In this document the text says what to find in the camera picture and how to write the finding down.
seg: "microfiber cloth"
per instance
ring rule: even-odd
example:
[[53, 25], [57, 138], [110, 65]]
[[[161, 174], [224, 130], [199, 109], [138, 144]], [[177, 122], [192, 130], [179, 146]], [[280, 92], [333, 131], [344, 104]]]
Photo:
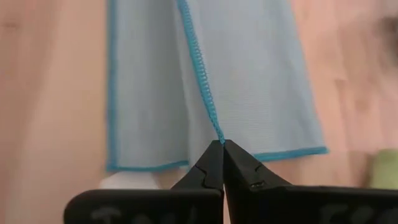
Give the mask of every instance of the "microfiber cloth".
[[370, 187], [398, 190], [398, 149], [383, 149], [374, 158]]
[[289, 1], [109, 0], [108, 169], [324, 154]]

